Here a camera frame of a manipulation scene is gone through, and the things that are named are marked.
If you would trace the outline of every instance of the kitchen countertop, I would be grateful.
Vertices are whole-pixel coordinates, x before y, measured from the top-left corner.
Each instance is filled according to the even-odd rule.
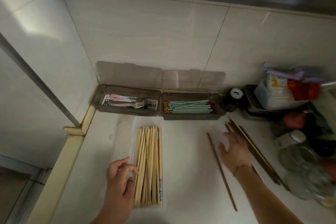
[[[250,135],[278,174],[280,166],[271,142],[269,123],[244,120],[239,111],[230,116]],[[105,170],[111,160],[123,158],[131,146],[135,116],[96,112],[78,154],[51,224],[89,223],[99,212],[104,198]],[[135,209],[126,223],[257,223],[247,198],[236,179],[223,166],[238,212],[235,212],[209,146],[226,139],[224,121],[165,120],[163,127],[163,175],[166,209]],[[253,165],[270,188],[305,224],[335,223],[333,210],[315,201],[303,201],[272,182],[258,162]]]

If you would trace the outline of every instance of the plastic lid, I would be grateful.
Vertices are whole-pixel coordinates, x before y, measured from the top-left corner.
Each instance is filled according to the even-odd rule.
[[[233,88],[230,91],[230,95],[231,97],[235,98],[235,99],[241,99],[242,96],[244,95],[244,93],[242,92],[242,90],[238,89],[238,88]]]
[[[301,132],[300,130],[294,130],[291,133],[289,133],[293,140],[297,141],[298,143],[304,142],[307,138],[306,135]]]

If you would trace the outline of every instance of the fork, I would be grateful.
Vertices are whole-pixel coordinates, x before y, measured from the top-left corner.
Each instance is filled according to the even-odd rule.
[[[133,108],[142,108],[145,106],[145,103],[144,102],[138,102],[138,103],[127,103],[127,104],[108,104],[108,105],[111,105],[111,106],[119,106],[119,107],[128,107],[128,106],[131,106]]]

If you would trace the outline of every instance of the red package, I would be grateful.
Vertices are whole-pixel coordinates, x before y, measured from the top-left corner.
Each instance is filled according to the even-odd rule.
[[[303,83],[302,81],[287,79],[287,86],[295,100],[315,100],[320,92],[320,85],[317,83]]]

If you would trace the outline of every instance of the gray plastic tray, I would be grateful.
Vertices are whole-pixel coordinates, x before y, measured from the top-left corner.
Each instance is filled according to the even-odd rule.
[[[102,101],[106,94],[118,94],[121,96],[128,96],[128,97],[148,97],[149,99],[157,100],[158,107],[157,110],[147,110],[140,108],[135,109],[132,107],[102,105]],[[158,90],[148,90],[133,87],[101,84],[98,86],[97,91],[91,101],[91,104],[94,107],[96,107],[97,110],[100,112],[112,112],[112,113],[130,114],[137,116],[157,116],[160,110],[160,98],[161,98],[161,91]]]
[[[164,113],[163,102],[199,100],[209,100],[215,103],[217,113]],[[165,120],[218,120],[226,114],[226,111],[221,107],[221,101],[221,96],[213,93],[162,93],[160,112]]]

